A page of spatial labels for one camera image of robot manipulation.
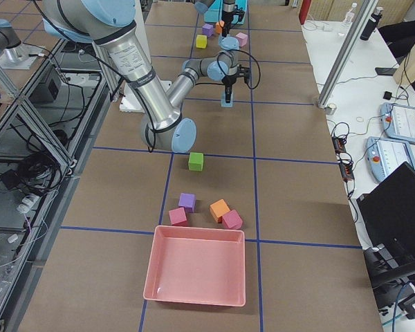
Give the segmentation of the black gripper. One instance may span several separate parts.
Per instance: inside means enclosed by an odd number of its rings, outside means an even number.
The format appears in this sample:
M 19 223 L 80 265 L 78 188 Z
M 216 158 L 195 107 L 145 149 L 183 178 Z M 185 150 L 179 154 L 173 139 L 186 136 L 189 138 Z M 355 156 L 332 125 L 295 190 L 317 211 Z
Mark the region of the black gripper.
M 231 102 L 232 100 L 232 86 L 237 82 L 238 79 L 242 78 L 244 84 L 250 89 L 250 78 L 251 78 L 251 69 L 246 66 L 238 65 L 231 68 L 225 76 L 222 78 L 221 82 L 223 83 L 224 92 L 223 92 L 223 101 Z
M 244 7 L 238 6 L 236 3 L 222 3 L 221 4 L 221 33 L 222 37 L 227 37 L 227 25 L 241 24 L 245 16 Z

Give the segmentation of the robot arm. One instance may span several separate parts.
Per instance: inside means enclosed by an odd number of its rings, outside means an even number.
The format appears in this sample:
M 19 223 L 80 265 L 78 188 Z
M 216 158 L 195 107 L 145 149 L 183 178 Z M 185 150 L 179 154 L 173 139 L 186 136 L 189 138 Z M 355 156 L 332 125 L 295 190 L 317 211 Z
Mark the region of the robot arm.
M 214 57 L 187 60 L 165 89 L 137 36 L 135 1 L 44 1 L 40 13 L 48 33 L 69 41 L 93 43 L 105 49 L 116 73 L 139 101 L 145 115 L 141 138 L 150 150 L 189 151 L 196 140 L 195 122 L 180 106 L 202 77 L 225 87 L 222 104 L 232 105 L 232 86 L 250 80 L 250 69 L 239 63 L 239 42 L 222 33 L 221 51 Z
M 196 11 L 203 15 L 205 23 L 219 23 L 222 37 L 227 37 L 237 24 L 243 24 L 248 2 L 235 0 L 194 1 Z

